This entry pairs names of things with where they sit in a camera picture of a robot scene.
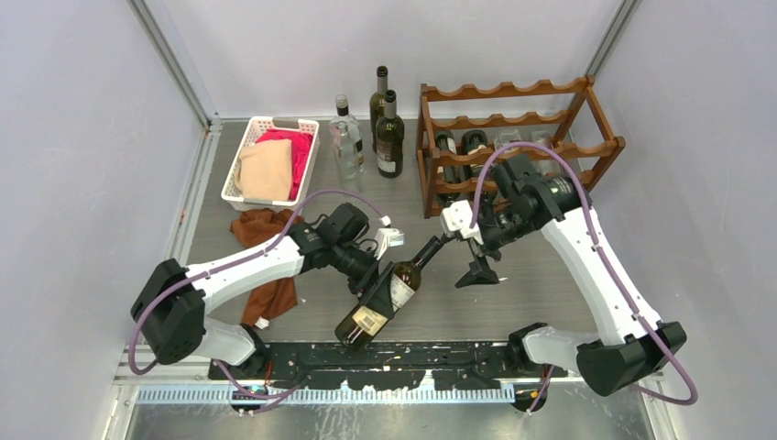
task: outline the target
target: beige towel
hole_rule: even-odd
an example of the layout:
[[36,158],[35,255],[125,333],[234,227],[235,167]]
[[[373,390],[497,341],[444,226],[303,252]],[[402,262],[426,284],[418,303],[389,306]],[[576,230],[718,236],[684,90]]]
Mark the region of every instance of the beige towel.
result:
[[289,200],[291,140],[265,140],[240,150],[235,186],[247,199]]

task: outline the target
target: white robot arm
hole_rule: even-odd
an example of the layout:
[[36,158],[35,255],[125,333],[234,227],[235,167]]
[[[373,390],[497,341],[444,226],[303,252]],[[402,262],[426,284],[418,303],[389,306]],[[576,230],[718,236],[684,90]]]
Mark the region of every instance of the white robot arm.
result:
[[[368,230],[367,216],[350,203],[343,203],[319,224],[298,223],[286,236],[225,258],[182,268],[174,259],[159,263],[131,309],[136,321],[146,307],[169,286],[187,278],[194,280],[179,288],[151,311],[142,332],[163,365],[190,355],[221,359],[233,366],[251,369],[252,355],[264,343],[253,325],[229,325],[208,317],[226,301],[271,281],[293,277],[308,270],[333,266],[348,277],[351,293],[376,284],[378,260],[386,248],[404,241],[398,229],[381,227],[378,246],[365,251],[356,240]],[[383,226],[389,219],[381,219]],[[277,242],[270,251],[260,251]],[[198,278],[198,274],[213,274]]]
[[[498,249],[530,232],[539,230],[559,253],[571,272],[596,323],[595,334],[557,330],[537,323],[513,333],[508,348],[519,369],[533,370],[550,364],[579,372],[591,388],[609,395],[660,369],[667,359],[633,315],[629,304],[592,247],[583,207],[567,178],[545,178],[524,155],[493,169],[493,177],[510,206],[495,214],[484,206],[478,225],[470,228],[472,210],[460,201],[443,209],[443,231],[467,241],[475,261],[456,287],[496,284],[497,274],[486,257],[501,258]],[[601,233],[596,211],[590,216],[598,231],[599,246],[609,256],[618,278],[631,293],[640,315],[673,353],[686,340],[679,323],[665,324],[631,282]]]

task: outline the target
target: red cloth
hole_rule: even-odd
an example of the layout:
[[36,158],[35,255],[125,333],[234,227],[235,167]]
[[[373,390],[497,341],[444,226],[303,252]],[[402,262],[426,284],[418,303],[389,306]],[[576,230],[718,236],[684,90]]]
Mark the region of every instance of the red cloth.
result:
[[289,200],[297,198],[302,184],[302,176],[305,174],[305,164],[308,161],[308,155],[311,154],[311,145],[313,135],[310,133],[301,133],[299,131],[277,130],[271,128],[257,139],[257,143],[263,140],[290,139],[291,140],[291,192]]

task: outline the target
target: wooden wine rack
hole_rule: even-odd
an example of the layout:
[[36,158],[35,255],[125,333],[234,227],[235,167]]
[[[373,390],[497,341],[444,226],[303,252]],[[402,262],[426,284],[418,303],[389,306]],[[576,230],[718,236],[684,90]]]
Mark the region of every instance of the wooden wine rack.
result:
[[[503,82],[497,87],[481,90],[474,84],[465,84],[454,92],[444,92],[437,87],[421,84],[421,99],[418,114],[418,138],[416,141],[416,160],[418,161],[419,174],[421,176],[421,192],[423,194],[423,217],[440,215],[442,207],[435,198],[436,194],[445,193],[473,193],[477,179],[461,183],[447,183],[437,179],[437,168],[441,166],[461,167],[465,165],[484,164],[494,152],[493,141],[488,148],[480,149],[472,155],[463,155],[461,144],[457,144],[457,152],[440,151],[434,143],[434,132],[437,130],[458,130],[469,128],[487,127],[513,127],[533,126],[542,124],[558,124],[552,137],[553,151],[564,159],[599,158],[591,170],[584,170],[578,174],[580,181],[590,191],[602,175],[607,171],[612,162],[618,157],[620,151],[626,147],[623,137],[615,136],[609,122],[599,105],[594,94],[594,77],[580,77],[564,85],[554,85],[550,80],[540,80],[529,87],[519,87],[512,82]],[[467,99],[506,98],[517,96],[537,96],[544,94],[575,94],[569,108],[561,110],[555,115],[538,115],[529,112],[519,117],[505,117],[494,114],[484,119],[474,119],[467,116],[458,116],[450,122],[437,121],[432,118],[429,111],[429,103],[435,101],[463,101]],[[588,103],[591,113],[594,115],[599,131],[604,142],[591,148],[578,147],[572,142],[563,142],[569,132],[569,127],[575,121],[583,103]],[[515,151],[503,154],[498,160],[505,160],[517,154],[526,153],[532,160],[547,160],[549,156],[533,148],[517,148]],[[497,185],[493,181],[486,181],[484,190],[495,191]]]

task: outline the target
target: green glass bottle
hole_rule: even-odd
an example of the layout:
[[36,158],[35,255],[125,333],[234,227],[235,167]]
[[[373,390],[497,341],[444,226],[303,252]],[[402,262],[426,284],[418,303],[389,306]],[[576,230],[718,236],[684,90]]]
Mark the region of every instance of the green glass bottle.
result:
[[389,69],[386,66],[378,67],[378,90],[369,98],[369,129],[372,131],[372,150],[377,151],[378,143],[375,132],[375,124],[383,117],[383,109],[386,106],[386,91],[389,89]]
[[[421,270],[444,244],[440,238],[433,236],[412,260],[395,263],[390,285],[394,313],[421,287]],[[334,335],[344,346],[360,350],[388,321],[386,316],[359,304],[337,325]]]
[[405,123],[397,116],[397,94],[386,91],[384,115],[375,124],[378,150],[378,172],[383,177],[395,178],[402,173],[402,142],[405,140]]

